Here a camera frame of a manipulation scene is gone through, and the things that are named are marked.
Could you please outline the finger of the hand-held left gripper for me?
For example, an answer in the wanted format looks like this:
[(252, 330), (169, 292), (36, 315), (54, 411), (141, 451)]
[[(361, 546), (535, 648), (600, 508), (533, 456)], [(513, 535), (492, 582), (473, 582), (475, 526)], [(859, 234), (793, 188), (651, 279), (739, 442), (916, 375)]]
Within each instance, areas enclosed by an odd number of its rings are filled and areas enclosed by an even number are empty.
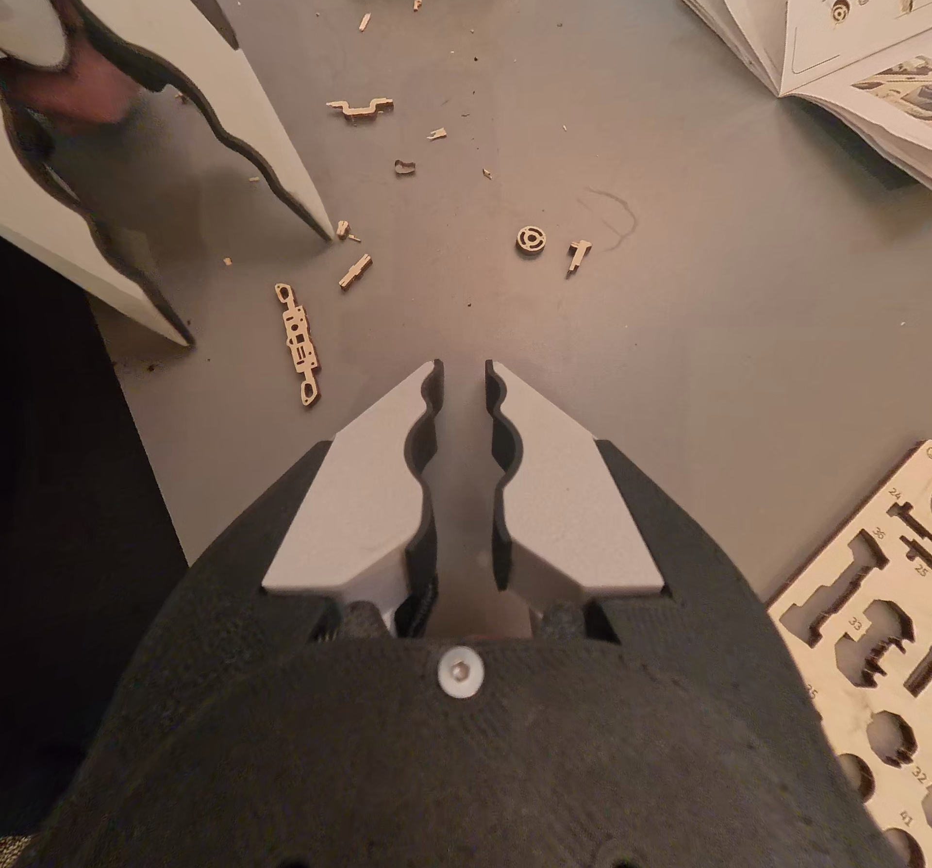
[(217, 140), (325, 241), (333, 226), (217, 0), (74, 0), (99, 51), (135, 82), (181, 92)]
[(188, 327), (151, 279), (120, 255), (110, 229), (28, 147), (45, 141), (37, 120), (2, 101), (2, 238), (138, 324), (193, 346)]

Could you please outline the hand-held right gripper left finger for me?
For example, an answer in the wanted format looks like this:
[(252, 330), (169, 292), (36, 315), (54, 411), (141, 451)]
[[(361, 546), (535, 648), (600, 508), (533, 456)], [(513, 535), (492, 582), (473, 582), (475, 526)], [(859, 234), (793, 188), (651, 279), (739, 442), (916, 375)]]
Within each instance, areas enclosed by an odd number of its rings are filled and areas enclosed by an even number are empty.
[(423, 473), (444, 395), (444, 363), (427, 361), (333, 437), (266, 571), (266, 592), (342, 608), (367, 602), (397, 636), (424, 633), (439, 582)]

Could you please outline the slender wooden frame part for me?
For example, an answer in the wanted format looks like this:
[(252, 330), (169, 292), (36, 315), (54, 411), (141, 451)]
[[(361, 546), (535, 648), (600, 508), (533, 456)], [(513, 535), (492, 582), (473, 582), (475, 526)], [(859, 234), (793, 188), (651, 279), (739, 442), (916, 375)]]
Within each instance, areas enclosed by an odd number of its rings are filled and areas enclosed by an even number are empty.
[(283, 323), (286, 343), (289, 348), (296, 373), (301, 378), (302, 405), (309, 408), (320, 397), (320, 389), (315, 376), (320, 368), (319, 359), (309, 333), (307, 312), (297, 302), (292, 288), (285, 283), (275, 286), (277, 297), (284, 305)]

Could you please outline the thin wooden parts sheet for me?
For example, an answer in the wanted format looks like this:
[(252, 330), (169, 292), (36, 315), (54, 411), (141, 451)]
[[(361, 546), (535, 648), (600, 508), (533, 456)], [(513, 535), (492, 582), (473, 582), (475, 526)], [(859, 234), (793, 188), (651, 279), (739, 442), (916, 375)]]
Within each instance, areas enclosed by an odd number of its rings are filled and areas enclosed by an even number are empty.
[(907, 866), (930, 866), (931, 442), (768, 605), (833, 752)]

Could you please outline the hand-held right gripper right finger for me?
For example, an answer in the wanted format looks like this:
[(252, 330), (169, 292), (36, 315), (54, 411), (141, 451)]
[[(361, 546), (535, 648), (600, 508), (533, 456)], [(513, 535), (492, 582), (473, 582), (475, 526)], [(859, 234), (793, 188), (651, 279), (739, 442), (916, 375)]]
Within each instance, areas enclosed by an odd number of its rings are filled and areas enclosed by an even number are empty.
[(502, 362), (484, 363), (495, 487), (496, 587), (526, 606), (530, 635), (553, 608), (654, 599), (665, 579), (619, 490), (599, 440)]

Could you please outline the person's left hand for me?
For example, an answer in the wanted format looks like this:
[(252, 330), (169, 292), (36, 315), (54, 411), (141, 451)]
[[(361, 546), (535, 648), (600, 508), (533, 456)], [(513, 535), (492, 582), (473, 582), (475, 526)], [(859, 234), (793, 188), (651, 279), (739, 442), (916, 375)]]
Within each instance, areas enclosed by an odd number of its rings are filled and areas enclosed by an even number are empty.
[(142, 95), (142, 86), (101, 55), (83, 28), (67, 38), (69, 59), (61, 71), (3, 60), (6, 98), (67, 134), (121, 123)]

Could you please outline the small open instruction booklet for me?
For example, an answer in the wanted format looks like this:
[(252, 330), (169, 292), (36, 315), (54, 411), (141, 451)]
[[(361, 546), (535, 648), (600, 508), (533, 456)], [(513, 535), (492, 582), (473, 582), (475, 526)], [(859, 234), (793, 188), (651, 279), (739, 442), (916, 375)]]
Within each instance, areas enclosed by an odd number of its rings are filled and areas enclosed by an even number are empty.
[(931, 186), (931, 0), (681, 0), (778, 98)]

